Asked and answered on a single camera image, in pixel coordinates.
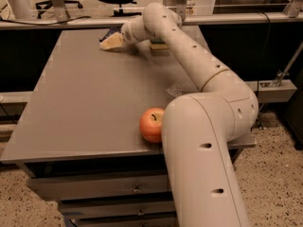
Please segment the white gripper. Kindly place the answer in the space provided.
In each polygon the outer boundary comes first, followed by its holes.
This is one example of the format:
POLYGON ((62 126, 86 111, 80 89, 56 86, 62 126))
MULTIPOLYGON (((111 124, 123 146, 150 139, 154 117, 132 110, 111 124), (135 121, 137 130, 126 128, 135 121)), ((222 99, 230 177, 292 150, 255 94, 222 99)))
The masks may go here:
POLYGON ((123 40, 127 44, 137 44, 138 40, 133 34, 132 25, 130 23, 125 23, 121 28, 121 34, 115 32, 111 35, 106 36, 99 44, 102 50, 111 50, 114 48, 121 47, 123 45, 123 40))

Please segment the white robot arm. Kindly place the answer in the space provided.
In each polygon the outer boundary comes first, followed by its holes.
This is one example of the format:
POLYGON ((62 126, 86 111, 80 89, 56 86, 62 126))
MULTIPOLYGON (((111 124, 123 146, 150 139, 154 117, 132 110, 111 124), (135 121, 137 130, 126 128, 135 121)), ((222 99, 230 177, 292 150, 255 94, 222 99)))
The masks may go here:
POLYGON ((104 50, 162 40, 197 91, 166 108, 162 144, 180 227, 250 227, 228 142, 250 131, 258 116, 252 89, 191 39, 180 16, 158 3, 101 42, 104 50))

